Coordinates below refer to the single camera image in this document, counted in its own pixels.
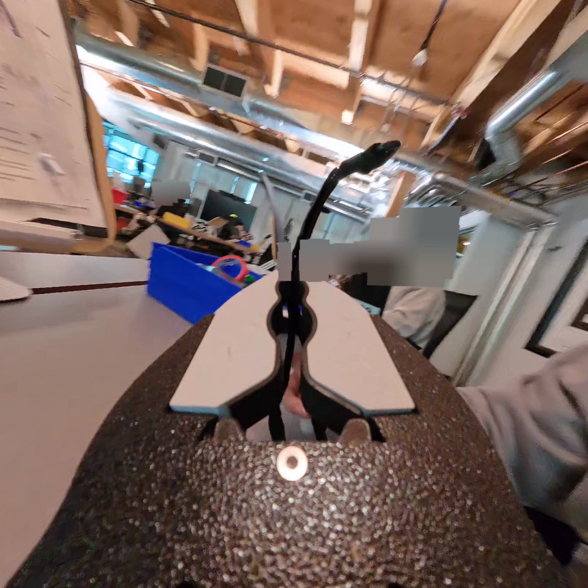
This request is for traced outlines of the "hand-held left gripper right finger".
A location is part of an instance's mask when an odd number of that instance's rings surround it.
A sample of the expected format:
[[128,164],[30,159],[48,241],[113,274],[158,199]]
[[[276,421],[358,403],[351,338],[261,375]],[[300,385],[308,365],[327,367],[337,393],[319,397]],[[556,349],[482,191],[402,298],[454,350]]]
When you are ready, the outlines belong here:
[[415,410],[370,314],[357,301],[327,282],[310,282],[304,302],[312,328],[303,346],[300,393],[309,412],[387,416]]

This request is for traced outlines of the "person's right forearm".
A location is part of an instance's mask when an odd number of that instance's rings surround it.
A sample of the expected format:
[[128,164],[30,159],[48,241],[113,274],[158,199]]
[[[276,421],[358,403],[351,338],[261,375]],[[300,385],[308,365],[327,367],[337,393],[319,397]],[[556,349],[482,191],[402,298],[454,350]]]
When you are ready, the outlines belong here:
[[458,387],[537,532],[562,567],[587,532],[587,344],[510,390]]

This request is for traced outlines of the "person's right hand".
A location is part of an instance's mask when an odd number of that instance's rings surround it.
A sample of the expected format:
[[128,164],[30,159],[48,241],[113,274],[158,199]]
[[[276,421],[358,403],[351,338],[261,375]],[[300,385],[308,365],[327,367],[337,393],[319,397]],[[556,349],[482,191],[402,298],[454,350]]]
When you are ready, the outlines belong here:
[[286,389],[281,402],[282,413],[309,420],[311,415],[305,409],[300,393],[302,377],[302,352],[293,354]]

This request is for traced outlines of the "grey desk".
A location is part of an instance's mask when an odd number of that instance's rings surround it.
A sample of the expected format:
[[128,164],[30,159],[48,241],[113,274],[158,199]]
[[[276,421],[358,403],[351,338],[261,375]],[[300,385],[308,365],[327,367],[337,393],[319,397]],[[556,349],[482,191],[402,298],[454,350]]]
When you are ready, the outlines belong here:
[[1,252],[32,290],[1,304],[1,587],[39,542],[130,384],[191,324],[146,293],[141,259]]

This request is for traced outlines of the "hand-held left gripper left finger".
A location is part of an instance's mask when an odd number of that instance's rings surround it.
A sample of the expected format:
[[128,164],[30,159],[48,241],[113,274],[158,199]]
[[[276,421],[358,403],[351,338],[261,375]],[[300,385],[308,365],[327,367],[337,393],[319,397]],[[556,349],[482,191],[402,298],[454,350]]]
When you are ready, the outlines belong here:
[[278,274],[240,290],[214,314],[171,398],[171,410],[236,416],[237,403],[275,377],[280,353],[270,333]]

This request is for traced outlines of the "blue plastic bin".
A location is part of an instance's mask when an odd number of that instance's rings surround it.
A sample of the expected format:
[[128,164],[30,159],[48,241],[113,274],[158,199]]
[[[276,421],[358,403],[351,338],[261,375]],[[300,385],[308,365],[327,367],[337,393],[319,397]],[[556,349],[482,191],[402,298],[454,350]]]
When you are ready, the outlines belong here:
[[245,282],[227,280],[211,267],[219,257],[154,243],[147,294],[191,324],[214,314],[243,288],[263,277],[248,266]]

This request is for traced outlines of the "dark computer monitor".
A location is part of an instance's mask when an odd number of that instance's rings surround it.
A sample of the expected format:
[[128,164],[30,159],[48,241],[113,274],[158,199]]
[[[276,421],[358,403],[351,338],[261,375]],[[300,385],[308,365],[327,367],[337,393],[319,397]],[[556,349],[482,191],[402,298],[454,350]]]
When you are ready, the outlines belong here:
[[233,194],[210,189],[199,211],[199,218],[203,221],[211,221],[216,217],[227,220],[237,218],[248,231],[253,224],[256,211],[256,206]]

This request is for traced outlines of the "square marker wall poster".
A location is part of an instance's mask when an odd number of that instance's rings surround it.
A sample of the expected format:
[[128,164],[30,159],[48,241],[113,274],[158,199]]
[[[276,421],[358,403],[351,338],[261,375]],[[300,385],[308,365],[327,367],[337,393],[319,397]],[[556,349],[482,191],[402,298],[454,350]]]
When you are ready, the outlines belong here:
[[579,249],[525,349],[551,357],[587,343],[587,241]]

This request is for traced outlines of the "red tape roll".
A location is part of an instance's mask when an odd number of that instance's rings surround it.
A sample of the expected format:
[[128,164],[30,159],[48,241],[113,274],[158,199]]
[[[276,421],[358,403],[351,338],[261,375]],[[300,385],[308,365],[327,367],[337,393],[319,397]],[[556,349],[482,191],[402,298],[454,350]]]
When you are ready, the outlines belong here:
[[249,268],[244,258],[233,254],[217,258],[211,267],[221,277],[231,281],[245,282],[246,276],[249,275]]

